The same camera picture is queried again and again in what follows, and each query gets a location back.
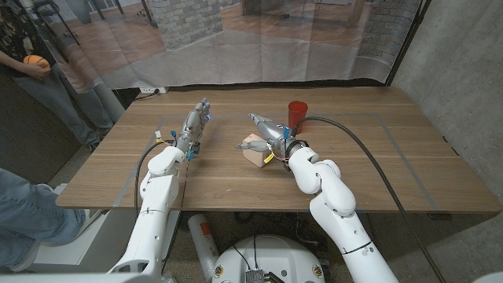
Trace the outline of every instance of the person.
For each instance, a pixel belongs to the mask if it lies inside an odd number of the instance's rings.
[[[27,55],[39,55],[47,63],[24,64]],[[26,11],[14,0],[0,0],[0,65],[8,76],[35,100],[56,114],[77,140],[93,152],[100,137],[79,117],[70,97],[105,136],[112,121],[93,89],[77,94],[47,46],[38,36]]]
[[[0,168],[0,266],[27,269],[42,241],[66,244],[75,240],[101,210],[63,209],[45,184],[32,185]]]

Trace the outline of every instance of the jeans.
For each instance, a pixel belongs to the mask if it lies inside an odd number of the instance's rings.
[[[59,65],[54,64],[51,66],[49,76],[43,81],[38,81],[32,77],[13,79],[18,86],[29,93],[36,101],[56,114],[81,144],[92,145],[99,142],[100,138],[87,126],[86,122],[80,119],[79,114],[73,107],[70,96],[73,97],[80,109],[102,135],[105,136],[112,129],[112,120],[103,109],[103,105],[94,90],[91,89],[84,94],[77,94]]]
[[[31,185],[0,168],[0,266],[21,263],[35,241],[73,241],[86,220],[82,209],[56,205],[47,185]]]

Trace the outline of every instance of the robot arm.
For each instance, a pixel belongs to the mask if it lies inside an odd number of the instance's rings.
[[[140,214],[133,228],[122,259],[109,271],[140,273],[161,280],[164,234],[167,214],[178,195],[177,165],[185,163],[198,151],[204,126],[210,119],[210,105],[203,99],[185,120],[174,146],[166,147],[149,161],[149,172],[140,185],[143,199]]]
[[[313,194],[321,189],[310,202],[310,212],[336,243],[354,282],[398,282],[360,222],[354,194],[340,179],[337,165],[331,160],[318,162],[313,149],[285,134],[289,129],[284,124],[256,114],[250,117],[271,146],[290,156],[285,164],[300,190]]]

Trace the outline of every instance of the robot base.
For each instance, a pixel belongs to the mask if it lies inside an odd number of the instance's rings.
[[[279,282],[325,282],[320,262],[301,244],[277,235],[257,235],[255,237],[256,248],[254,248],[253,241],[254,237],[248,237],[235,244],[236,249],[248,261],[252,270],[252,272],[248,272],[247,280],[245,281],[248,271],[247,263],[234,247],[230,247],[217,260],[213,283],[264,282],[264,277],[257,276],[257,273],[265,274],[266,277],[274,278],[275,276],[280,279]],[[255,268],[255,251],[259,272],[255,272],[257,270]]]

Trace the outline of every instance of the brick wall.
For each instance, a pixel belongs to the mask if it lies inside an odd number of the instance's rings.
[[[218,0],[221,8],[226,8],[239,3],[239,0]]]
[[[383,0],[374,3],[365,26],[359,56],[393,65],[407,36],[420,0]]]
[[[150,0],[150,6],[169,50],[223,30],[217,0]]]

